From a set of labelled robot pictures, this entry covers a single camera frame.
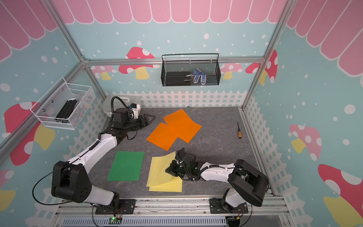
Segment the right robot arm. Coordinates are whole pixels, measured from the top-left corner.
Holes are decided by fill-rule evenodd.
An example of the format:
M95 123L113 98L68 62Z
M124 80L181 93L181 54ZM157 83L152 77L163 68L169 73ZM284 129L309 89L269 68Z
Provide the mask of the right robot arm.
M248 213L247 204L261 207L269 189L268 177L243 159L228 165L200 162L184 148L176 151L175 159L165 172L187 181L229 183L230 187L222 198L209 200L210 212L213 214Z

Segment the green paper sheet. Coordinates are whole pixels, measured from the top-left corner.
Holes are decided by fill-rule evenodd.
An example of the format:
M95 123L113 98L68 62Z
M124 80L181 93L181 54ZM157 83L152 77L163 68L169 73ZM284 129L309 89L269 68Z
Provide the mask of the green paper sheet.
M144 155L144 152L118 151L107 180L138 181Z

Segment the yellow paper sheet bottom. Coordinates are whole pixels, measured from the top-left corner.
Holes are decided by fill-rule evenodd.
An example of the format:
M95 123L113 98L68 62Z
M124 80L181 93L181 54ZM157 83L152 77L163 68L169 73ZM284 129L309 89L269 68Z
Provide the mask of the yellow paper sheet bottom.
M153 157L150 165L147 187L156 186L162 183L169 182L172 175L165 172L170 166L172 160L175 159L175 152L161 157Z

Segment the yellow paper sheet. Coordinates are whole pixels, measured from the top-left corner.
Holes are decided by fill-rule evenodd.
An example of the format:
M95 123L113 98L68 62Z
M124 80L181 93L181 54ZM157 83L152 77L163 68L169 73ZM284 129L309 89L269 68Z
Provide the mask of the yellow paper sheet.
M182 192L182 179L178 177L172 177L169 182L162 183L156 186L150 186L151 192Z
M170 166L172 160L175 159L175 152L161 157L153 157L150 165L147 187L156 186L162 183L169 182L172 175L165 172Z

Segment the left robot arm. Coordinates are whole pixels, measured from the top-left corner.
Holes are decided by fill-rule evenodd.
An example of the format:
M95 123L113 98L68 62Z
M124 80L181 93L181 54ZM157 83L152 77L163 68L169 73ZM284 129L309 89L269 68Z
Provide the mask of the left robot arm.
M65 203L90 203L114 214L121 210L119 194L92 185L88 174L107 152L129 137L129 132L138 132L149 126L156 116L140 114L136 104L127 105L123 101L123 107L115 109L116 99L121 100L118 96L112 97L111 120L95 142L68 161L59 161L54 165L50 173L53 197L63 199Z

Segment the orange paper sheet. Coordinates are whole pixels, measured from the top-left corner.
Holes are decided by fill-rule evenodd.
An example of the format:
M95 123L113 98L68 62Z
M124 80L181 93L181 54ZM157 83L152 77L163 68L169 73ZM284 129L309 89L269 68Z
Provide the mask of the orange paper sheet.
M202 128L182 109L163 117L163 119L176 136L186 143L189 143Z
M160 123L149 135L147 141L168 151L177 138L178 129L176 125Z

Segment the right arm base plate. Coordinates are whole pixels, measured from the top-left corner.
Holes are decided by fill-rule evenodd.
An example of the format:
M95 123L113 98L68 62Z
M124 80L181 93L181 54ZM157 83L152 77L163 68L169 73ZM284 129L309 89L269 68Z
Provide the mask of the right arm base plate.
M242 203L237 207L233 207L223 199L212 198L209 200L209 208L211 214L247 214L249 213L247 203Z

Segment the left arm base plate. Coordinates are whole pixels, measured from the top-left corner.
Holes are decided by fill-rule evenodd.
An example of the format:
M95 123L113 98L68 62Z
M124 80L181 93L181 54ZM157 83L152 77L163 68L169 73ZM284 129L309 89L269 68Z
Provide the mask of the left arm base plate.
M133 214L135 202L135 199L118 199L112 201L110 205L97 205L95 213L96 215Z

